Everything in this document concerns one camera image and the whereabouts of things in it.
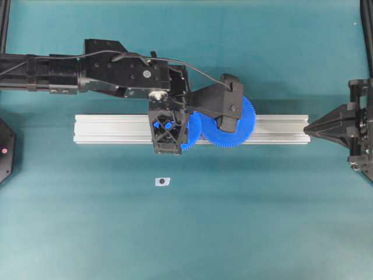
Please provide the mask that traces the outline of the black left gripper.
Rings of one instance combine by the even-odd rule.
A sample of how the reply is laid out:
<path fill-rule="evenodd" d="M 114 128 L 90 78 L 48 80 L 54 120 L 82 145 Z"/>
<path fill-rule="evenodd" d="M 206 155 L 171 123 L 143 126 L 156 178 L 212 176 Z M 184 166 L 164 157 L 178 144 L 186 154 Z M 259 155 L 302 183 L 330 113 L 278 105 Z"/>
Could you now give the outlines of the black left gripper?
<path fill-rule="evenodd" d="M 152 90 L 149 93 L 148 116 L 154 152 L 164 153 L 164 145 L 167 143 L 168 153 L 181 155 L 181 145 L 188 139 L 189 113 L 186 102 L 165 90 Z"/>

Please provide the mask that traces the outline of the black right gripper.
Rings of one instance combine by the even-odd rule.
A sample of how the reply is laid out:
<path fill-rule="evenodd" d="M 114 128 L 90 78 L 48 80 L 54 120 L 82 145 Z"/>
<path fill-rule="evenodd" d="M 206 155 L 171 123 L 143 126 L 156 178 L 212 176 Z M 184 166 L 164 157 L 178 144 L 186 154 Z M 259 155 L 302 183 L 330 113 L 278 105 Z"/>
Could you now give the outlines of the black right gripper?
<path fill-rule="evenodd" d="M 372 79 L 351 80 L 349 89 L 349 103 L 313 121 L 304 132 L 350 148 L 348 161 L 351 168 L 358 172 L 372 172 Z M 332 128 L 349 121 L 355 122 L 355 128 Z"/>

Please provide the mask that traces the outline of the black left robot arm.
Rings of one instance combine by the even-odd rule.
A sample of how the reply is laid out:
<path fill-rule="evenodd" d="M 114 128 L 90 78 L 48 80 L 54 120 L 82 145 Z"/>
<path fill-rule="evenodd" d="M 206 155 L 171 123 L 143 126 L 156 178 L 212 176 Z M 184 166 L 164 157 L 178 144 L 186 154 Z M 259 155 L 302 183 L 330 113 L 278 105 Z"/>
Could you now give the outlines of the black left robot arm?
<path fill-rule="evenodd" d="M 185 67 L 129 52 L 119 41 L 86 39 L 81 55 L 1 54 L 1 89 L 145 99 L 155 152 L 179 155 L 187 142 Z"/>

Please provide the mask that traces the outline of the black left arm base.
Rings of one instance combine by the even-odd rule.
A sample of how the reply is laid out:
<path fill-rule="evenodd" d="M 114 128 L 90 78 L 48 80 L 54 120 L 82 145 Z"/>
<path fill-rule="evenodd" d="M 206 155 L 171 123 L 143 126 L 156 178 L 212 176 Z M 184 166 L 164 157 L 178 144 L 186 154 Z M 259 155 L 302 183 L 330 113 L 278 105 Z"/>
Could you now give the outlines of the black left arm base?
<path fill-rule="evenodd" d="M 3 119 L 1 119 L 0 137 L 0 179 L 2 184 L 12 174 L 16 147 L 16 134 Z"/>

